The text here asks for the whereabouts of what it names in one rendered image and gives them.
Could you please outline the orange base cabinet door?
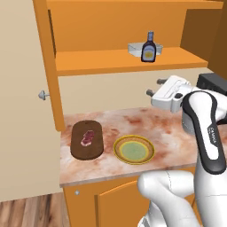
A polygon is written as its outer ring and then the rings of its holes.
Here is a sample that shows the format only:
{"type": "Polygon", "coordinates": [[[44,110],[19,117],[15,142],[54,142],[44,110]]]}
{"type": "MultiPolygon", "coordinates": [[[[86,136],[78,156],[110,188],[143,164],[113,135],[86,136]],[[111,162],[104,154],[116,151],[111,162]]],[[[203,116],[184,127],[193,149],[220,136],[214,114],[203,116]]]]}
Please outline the orange base cabinet door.
{"type": "Polygon", "coordinates": [[[149,208],[149,199],[137,189],[137,178],[98,183],[95,192],[97,227],[137,227],[149,208]]]}

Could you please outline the white rectangular tray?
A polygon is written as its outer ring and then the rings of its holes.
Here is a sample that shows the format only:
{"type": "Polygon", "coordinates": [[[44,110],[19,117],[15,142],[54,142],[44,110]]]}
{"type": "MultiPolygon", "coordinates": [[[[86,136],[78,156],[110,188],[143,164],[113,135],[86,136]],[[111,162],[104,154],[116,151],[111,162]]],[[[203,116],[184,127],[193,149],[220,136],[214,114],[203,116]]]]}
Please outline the white rectangular tray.
{"type": "MultiPolygon", "coordinates": [[[[143,43],[129,43],[128,44],[128,53],[133,55],[134,57],[141,57],[143,43]]],[[[161,44],[156,43],[156,54],[161,55],[163,46],[161,44]]]]}

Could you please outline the orange cabinet door with knob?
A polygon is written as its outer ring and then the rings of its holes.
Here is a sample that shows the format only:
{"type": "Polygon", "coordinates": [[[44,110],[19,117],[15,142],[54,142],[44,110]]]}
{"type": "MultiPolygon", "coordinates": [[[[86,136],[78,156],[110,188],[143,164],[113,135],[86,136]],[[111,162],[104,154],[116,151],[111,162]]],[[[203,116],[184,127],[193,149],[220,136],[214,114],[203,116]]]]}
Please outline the orange cabinet door with knob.
{"type": "Polygon", "coordinates": [[[43,54],[43,63],[50,94],[51,109],[56,131],[65,129],[64,115],[59,90],[59,79],[54,57],[46,0],[33,0],[36,24],[43,54]]]}

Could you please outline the yellow green plate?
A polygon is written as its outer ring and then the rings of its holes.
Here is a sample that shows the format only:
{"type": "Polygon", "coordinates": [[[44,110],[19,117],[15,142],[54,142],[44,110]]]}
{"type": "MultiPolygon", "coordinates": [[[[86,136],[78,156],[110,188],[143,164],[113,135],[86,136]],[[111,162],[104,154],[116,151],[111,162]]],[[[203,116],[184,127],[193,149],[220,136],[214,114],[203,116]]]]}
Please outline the yellow green plate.
{"type": "Polygon", "coordinates": [[[114,142],[113,153],[119,160],[127,164],[142,165],[153,158],[155,150],[153,144],[147,138],[127,135],[114,142]]]}

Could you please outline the silver door knob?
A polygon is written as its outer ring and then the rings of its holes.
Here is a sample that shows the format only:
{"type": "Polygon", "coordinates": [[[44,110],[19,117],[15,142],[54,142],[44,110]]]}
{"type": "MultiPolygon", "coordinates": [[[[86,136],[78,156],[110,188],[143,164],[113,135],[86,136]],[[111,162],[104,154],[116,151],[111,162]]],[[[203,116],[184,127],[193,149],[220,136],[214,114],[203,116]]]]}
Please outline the silver door knob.
{"type": "Polygon", "coordinates": [[[49,96],[48,93],[46,93],[44,90],[41,90],[40,93],[38,94],[38,97],[42,100],[45,100],[49,96]]]}

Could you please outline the dark condiment bottle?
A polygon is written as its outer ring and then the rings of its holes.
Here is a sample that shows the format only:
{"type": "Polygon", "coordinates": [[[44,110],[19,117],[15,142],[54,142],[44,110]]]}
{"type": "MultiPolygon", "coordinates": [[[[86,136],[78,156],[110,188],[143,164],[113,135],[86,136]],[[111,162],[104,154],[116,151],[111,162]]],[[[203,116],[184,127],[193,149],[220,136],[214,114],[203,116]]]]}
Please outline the dark condiment bottle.
{"type": "Polygon", "coordinates": [[[141,52],[142,62],[153,63],[156,59],[156,45],[153,42],[153,31],[149,31],[147,35],[147,41],[144,43],[141,52]]]}

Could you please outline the red raw steak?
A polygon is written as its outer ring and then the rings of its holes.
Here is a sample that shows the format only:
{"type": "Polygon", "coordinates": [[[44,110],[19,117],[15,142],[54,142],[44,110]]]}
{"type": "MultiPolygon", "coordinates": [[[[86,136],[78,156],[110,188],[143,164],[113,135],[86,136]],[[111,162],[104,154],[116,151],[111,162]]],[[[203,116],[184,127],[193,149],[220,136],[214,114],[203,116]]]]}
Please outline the red raw steak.
{"type": "Polygon", "coordinates": [[[88,130],[84,135],[83,139],[81,141],[82,146],[89,146],[92,144],[92,139],[94,137],[95,133],[93,130],[88,130]]]}

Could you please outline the black appliance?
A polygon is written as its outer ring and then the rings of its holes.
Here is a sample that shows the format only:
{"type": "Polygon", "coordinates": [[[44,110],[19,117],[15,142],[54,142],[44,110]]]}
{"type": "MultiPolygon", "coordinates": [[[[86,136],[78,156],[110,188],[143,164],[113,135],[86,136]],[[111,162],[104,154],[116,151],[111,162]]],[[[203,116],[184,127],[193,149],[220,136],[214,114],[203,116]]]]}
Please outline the black appliance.
{"type": "Polygon", "coordinates": [[[215,73],[199,74],[196,86],[203,90],[213,90],[227,96],[227,80],[215,73]]]}

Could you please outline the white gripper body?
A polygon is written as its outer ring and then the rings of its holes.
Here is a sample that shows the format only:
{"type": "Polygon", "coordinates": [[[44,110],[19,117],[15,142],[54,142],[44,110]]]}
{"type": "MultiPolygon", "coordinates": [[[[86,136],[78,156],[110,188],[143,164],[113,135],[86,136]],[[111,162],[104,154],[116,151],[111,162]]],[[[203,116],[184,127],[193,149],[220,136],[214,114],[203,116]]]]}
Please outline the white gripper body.
{"type": "Polygon", "coordinates": [[[182,77],[171,75],[153,94],[151,104],[163,110],[178,111],[190,83],[182,77]]]}

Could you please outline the orange open wall cabinet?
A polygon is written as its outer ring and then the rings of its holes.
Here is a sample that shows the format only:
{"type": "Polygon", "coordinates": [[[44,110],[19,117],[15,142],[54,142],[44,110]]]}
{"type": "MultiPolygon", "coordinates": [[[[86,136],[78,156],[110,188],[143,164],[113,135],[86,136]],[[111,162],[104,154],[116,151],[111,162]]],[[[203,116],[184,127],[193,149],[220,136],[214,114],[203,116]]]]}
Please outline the orange open wall cabinet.
{"type": "Polygon", "coordinates": [[[187,12],[219,12],[213,0],[47,0],[59,76],[205,67],[182,44],[187,12]],[[147,32],[163,46],[155,62],[128,53],[147,32]]]}

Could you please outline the orange base cabinet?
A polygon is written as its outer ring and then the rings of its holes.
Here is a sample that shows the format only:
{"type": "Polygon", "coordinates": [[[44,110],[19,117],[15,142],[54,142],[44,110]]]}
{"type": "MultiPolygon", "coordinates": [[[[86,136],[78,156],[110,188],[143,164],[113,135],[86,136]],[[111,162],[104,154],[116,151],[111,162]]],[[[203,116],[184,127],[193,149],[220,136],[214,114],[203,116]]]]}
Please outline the orange base cabinet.
{"type": "Polygon", "coordinates": [[[97,227],[94,196],[98,183],[126,177],[138,179],[141,173],[151,168],[150,164],[135,166],[117,162],[94,165],[89,161],[79,161],[71,168],[62,170],[60,185],[63,187],[71,227],[97,227]],[[80,191],[79,195],[74,195],[76,190],[80,191]]]}

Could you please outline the dark brown cutting board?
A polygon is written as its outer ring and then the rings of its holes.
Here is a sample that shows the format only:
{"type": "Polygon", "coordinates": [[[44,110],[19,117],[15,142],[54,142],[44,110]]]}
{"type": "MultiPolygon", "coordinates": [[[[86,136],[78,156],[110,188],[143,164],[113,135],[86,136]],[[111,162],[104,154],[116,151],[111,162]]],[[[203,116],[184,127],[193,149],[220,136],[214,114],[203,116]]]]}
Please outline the dark brown cutting board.
{"type": "Polygon", "coordinates": [[[73,126],[70,151],[77,160],[94,160],[99,157],[104,151],[101,124],[92,120],[78,121],[73,126]],[[83,139],[83,135],[88,130],[93,130],[95,133],[92,139],[92,144],[89,146],[82,146],[81,141],[83,139]]]}

